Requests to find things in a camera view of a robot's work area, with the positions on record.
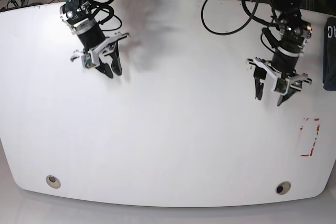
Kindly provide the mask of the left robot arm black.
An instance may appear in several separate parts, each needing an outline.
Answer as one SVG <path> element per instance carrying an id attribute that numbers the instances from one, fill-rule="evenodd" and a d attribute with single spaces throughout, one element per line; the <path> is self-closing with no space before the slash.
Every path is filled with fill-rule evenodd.
<path id="1" fill-rule="evenodd" d="M 261 100 L 267 77 L 272 80 L 271 91 L 278 94 L 277 105 L 281 106 L 294 94 L 302 91 L 304 83 L 312 84 L 308 74 L 299 74 L 296 65 L 312 36 L 311 24 L 302 19 L 301 0 L 241 0 L 248 15 L 247 21 L 224 36 L 243 30 L 252 20 L 263 25 L 262 44 L 272 52 L 270 60 L 260 57 L 248 58 L 254 66 L 255 98 Z"/>

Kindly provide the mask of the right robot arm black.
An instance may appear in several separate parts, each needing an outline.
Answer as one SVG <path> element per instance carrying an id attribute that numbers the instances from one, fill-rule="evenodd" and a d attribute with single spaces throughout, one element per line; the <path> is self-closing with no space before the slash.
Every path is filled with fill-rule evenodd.
<path id="1" fill-rule="evenodd" d="M 110 79 L 122 75 L 119 41 L 130 36 L 114 29 L 109 37 L 104 34 L 108 30 L 100 27 L 115 16 L 113 1 L 65 0 L 60 8 L 61 21 L 83 45 L 83 50 L 73 52 L 70 61 L 80 59 L 83 68 L 96 69 Z"/>

